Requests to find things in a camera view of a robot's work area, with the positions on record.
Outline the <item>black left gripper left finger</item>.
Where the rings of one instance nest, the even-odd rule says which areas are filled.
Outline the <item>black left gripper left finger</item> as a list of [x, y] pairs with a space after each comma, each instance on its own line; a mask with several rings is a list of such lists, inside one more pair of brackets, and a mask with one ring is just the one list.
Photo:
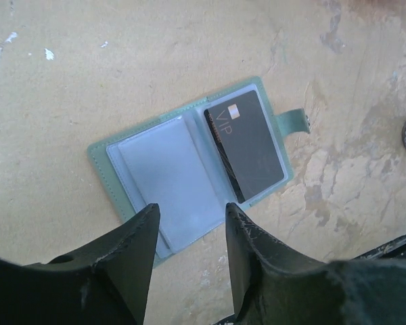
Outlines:
[[0, 259], [0, 324], [143, 324], [160, 210], [49, 263]]

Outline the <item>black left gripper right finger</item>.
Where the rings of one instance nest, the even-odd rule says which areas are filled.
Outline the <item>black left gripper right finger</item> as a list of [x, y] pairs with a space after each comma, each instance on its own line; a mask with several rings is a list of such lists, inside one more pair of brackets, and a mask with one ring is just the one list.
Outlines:
[[234, 324], [406, 324], [406, 259], [312, 259], [226, 206]]

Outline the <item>teal leather card holder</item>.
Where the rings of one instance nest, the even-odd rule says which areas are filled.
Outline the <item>teal leather card holder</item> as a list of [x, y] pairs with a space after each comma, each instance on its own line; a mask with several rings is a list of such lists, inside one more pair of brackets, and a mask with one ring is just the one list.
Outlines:
[[[287, 180], [244, 203], [236, 200], [204, 110], [221, 98], [254, 89], [279, 146]], [[87, 156], [123, 221], [156, 203], [160, 225], [154, 263], [160, 265], [218, 227], [225, 206], [249, 209], [285, 186], [294, 175], [284, 139], [309, 132], [302, 108], [276, 114], [259, 77], [245, 79], [185, 106], [91, 144]]]

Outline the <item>black VIP card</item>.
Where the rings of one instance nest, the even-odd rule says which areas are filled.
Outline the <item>black VIP card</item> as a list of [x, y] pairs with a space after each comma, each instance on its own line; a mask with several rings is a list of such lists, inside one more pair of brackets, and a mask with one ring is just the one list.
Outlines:
[[204, 118], [239, 203], [287, 180], [256, 90], [221, 98], [204, 110]]

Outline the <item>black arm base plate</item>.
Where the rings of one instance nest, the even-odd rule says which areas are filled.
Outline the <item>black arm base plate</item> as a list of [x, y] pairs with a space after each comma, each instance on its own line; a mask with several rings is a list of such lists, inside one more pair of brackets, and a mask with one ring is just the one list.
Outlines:
[[406, 259], [406, 234], [367, 251], [355, 259]]

